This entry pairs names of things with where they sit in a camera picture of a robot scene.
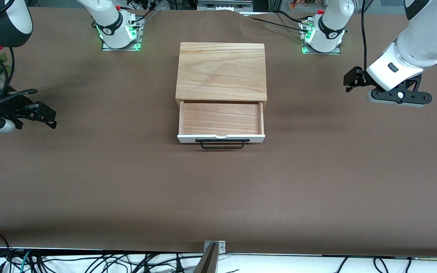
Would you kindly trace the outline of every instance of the wood grain panel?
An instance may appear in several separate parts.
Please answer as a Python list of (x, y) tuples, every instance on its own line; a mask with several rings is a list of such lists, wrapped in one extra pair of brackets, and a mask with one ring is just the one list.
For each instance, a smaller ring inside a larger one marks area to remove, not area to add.
[(176, 100), (265, 102), (264, 44), (181, 43)]
[(259, 135), (261, 108), (257, 104), (181, 101), (184, 135)]

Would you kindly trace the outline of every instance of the drawer handle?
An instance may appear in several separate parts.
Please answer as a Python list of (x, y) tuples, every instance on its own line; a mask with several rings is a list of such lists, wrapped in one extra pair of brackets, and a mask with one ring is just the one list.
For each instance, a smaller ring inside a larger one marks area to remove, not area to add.
[[(246, 142), (250, 142), (249, 139), (244, 139), (244, 140), (195, 140), (195, 142), (200, 142), (200, 147), (203, 150), (220, 150), (220, 149), (242, 149)], [(205, 146), (205, 143), (237, 143), (237, 144), (241, 144), (240, 146), (229, 146), (229, 145), (224, 145), (224, 146)]]

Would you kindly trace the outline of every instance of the brown tabletop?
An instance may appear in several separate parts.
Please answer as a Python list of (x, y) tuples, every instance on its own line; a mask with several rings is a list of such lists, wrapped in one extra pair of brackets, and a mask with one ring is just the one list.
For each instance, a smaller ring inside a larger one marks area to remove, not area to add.
[[(340, 56), (229, 11), (166, 11), (140, 52), (102, 52), (85, 9), (31, 9), (12, 86), (57, 111), (0, 135), (0, 232), (12, 246), (437, 256), (437, 67), (417, 109), (345, 93), (360, 17)], [(276, 14), (260, 15), (294, 26)], [(407, 26), (366, 16), (369, 62)], [(264, 43), (264, 143), (227, 152), (177, 140), (180, 42)]]

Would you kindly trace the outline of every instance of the wooden drawer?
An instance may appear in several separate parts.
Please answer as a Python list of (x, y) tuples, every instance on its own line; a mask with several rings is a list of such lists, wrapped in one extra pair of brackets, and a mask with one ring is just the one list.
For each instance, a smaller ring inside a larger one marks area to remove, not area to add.
[(200, 140), (257, 143), (264, 138), (262, 102), (180, 101), (178, 139), (181, 143)]

